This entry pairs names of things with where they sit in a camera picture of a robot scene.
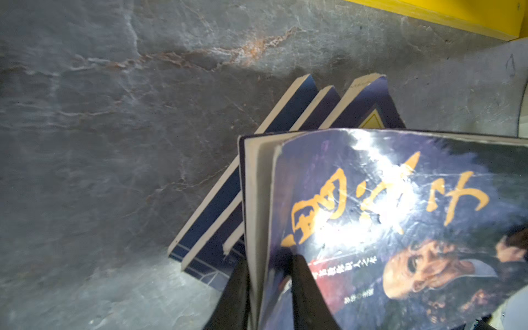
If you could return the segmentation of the top blue yellow-label book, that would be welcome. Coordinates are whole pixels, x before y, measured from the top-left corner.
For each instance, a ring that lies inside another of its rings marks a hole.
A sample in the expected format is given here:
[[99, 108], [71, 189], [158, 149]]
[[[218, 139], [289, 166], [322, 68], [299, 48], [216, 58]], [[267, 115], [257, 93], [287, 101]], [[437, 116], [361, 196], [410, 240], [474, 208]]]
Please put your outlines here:
[[236, 198], [240, 202], [242, 216], [240, 224], [223, 243], [224, 256], [235, 251], [235, 245], [241, 242], [245, 233], [245, 199], [246, 199], [246, 155], [244, 142], [251, 138], [272, 137], [284, 133], [296, 133], [328, 128], [363, 128], [363, 129], [405, 129], [405, 124], [398, 114], [395, 103], [389, 93], [386, 75], [369, 74], [356, 78], [343, 97], [340, 97], [334, 86], [320, 90], [309, 103], [301, 117], [288, 131], [260, 133], [252, 136], [241, 136], [238, 139], [239, 174], [241, 192]]

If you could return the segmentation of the yellow wooden bookshelf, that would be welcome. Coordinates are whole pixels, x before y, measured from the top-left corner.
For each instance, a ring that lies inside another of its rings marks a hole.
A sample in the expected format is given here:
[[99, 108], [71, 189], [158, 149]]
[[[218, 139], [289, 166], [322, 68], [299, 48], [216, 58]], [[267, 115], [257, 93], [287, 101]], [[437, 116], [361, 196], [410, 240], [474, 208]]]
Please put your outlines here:
[[351, 0], [387, 12], [492, 37], [527, 38], [525, 0]]

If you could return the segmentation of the middle blue book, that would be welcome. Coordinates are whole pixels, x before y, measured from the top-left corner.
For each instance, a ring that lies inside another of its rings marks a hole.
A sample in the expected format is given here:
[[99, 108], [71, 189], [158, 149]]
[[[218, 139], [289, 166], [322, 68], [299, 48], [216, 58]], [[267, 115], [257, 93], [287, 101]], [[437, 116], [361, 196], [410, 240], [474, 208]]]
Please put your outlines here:
[[250, 212], [254, 208], [254, 204], [251, 200], [252, 197], [252, 184], [254, 179], [250, 177], [250, 167], [253, 165], [253, 161], [247, 161], [246, 163], [246, 199], [245, 199], [245, 233], [241, 239], [241, 242], [235, 245], [235, 251], [230, 252], [227, 257], [224, 256], [223, 243], [230, 236], [230, 234], [240, 224], [242, 209], [240, 202], [237, 201], [236, 195], [234, 200], [229, 206], [220, 214], [215, 220], [213, 225], [207, 229], [202, 235], [198, 242], [188, 251], [186, 256], [179, 261], [183, 272], [195, 277], [204, 282], [211, 281], [214, 277], [218, 276], [220, 279], [227, 279], [235, 269], [238, 261], [246, 255], [246, 242], [245, 235], [247, 233], [247, 221], [250, 216]]

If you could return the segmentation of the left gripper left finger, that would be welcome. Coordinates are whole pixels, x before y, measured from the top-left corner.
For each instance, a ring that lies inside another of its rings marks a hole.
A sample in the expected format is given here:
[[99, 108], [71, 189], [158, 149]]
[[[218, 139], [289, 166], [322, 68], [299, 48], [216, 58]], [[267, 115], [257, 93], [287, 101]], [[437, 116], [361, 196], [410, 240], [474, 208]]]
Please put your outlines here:
[[235, 267], [203, 330], [245, 330], [250, 313], [250, 275], [246, 258]]

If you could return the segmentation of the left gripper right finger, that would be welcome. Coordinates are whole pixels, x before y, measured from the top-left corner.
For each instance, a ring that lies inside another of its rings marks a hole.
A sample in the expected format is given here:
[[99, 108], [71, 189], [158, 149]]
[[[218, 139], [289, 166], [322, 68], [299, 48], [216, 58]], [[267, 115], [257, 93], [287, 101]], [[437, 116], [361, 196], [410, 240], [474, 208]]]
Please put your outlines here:
[[297, 330], [340, 329], [302, 255], [292, 256], [290, 273], [294, 328]]

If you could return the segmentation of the lower blue book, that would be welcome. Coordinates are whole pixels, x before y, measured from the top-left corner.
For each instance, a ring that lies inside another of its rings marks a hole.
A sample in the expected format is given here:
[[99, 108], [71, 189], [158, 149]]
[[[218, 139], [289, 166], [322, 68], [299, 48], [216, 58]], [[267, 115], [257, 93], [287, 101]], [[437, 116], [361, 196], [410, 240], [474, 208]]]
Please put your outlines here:
[[[309, 74], [297, 78], [256, 130], [257, 134], [291, 129], [319, 89]], [[240, 192], [239, 158], [228, 166], [205, 199], [170, 244], [167, 254], [181, 261]]]

